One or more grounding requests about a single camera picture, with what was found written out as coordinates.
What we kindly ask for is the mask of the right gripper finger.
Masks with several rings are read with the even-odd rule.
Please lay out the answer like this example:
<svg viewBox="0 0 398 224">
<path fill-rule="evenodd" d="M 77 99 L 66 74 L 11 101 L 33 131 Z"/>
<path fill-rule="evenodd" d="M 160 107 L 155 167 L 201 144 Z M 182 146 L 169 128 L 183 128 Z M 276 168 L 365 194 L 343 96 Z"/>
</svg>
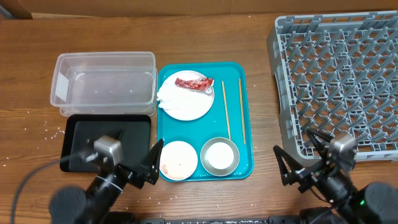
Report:
<svg viewBox="0 0 398 224">
<path fill-rule="evenodd" d="M 325 156 L 327 154 L 327 150 L 325 149 L 325 144 L 330 143 L 330 141 L 333 139 L 333 136 L 324 133 L 322 131 L 317 131 L 312 128 L 307 128 L 306 134 L 309 137 L 311 143 L 315 147 L 318 154 L 320 156 Z"/>
<path fill-rule="evenodd" d="M 282 184 L 292 185 L 298 182 L 300 177 L 297 171 L 302 170 L 303 166 L 278 145 L 275 145 L 273 150 L 278 162 Z"/>
</svg>

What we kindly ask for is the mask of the small white plate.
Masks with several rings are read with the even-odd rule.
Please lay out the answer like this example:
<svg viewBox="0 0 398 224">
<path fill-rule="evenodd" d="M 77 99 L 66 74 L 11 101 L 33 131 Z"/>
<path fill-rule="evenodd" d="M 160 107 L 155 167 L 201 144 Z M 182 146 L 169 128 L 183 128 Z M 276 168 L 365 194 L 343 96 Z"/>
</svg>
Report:
<svg viewBox="0 0 398 224">
<path fill-rule="evenodd" d="M 189 178 L 195 172 L 197 165 L 197 152 L 187 142 L 173 141 L 162 149 L 159 169 L 169 180 L 181 181 Z"/>
</svg>

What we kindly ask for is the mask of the white napkin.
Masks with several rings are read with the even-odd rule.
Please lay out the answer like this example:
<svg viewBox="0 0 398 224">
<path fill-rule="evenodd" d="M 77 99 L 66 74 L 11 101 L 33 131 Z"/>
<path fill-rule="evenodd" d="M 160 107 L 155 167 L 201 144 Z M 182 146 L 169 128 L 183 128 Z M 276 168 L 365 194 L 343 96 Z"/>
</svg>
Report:
<svg viewBox="0 0 398 224">
<path fill-rule="evenodd" d="M 175 85 L 164 83 L 157 92 L 159 108 L 177 109 L 182 106 L 184 90 Z"/>
</svg>

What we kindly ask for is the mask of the red snack wrapper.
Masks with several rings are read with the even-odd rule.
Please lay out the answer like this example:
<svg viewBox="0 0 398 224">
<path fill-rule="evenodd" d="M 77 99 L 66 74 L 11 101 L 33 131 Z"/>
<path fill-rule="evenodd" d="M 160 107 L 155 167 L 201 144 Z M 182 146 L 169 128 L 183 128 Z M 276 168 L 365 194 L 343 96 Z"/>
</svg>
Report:
<svg viewBox="0 0 398 224">
<path fill-rule="evenodd" d="M 214 79 L 212 78 L 197 78 L 194 80 L 182 80 L 177 78 L 175 84 L 180 88 L 199 91 L 210 95 L 213 93 L 213 82 Z"/>
</svg>

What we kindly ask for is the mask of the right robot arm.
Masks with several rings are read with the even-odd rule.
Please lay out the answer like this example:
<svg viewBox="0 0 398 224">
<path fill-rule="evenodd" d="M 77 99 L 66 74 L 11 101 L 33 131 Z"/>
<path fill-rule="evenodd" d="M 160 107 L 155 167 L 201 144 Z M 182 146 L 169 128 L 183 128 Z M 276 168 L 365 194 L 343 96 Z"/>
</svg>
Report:
<svg viewBox="0 0 398 224">
<path fill-rule="evenodd" d="M 349 173 L 354 169 L 357 140 L 350 134 L 330 136 L 312 128 L 307 136 L 321 159 L 305 167 L 278 145 L 273 147 L 283 185 L 299 184 L 329 204 L 301 210 L 291 223 L 397 223 L 397 189 L 385 182 L 372 182 L 357 189 Z"/>
</svg>

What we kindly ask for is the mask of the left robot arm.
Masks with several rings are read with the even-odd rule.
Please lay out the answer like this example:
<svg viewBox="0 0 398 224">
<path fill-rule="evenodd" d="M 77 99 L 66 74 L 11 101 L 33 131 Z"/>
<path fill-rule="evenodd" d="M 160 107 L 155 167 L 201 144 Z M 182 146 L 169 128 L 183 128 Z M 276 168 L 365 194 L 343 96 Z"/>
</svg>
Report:
<svg viewBox="0 0 398 224">
<path fill-rule="evenodd" d="M 112 212 L 111 207 L 127 184 L 138 189 L 146 182 L 156 184 L 164 141 L 157 141 L 140 162 L 128 167 L 121 164 L 122 133 L 90 140 L 81 152 L 71 156 L 94 164 L 99 174 L 86 190 L 68 186 L 54 194 L 49 205 L 52 223 L 137 223 L 133 213 Z"/>
</svg>

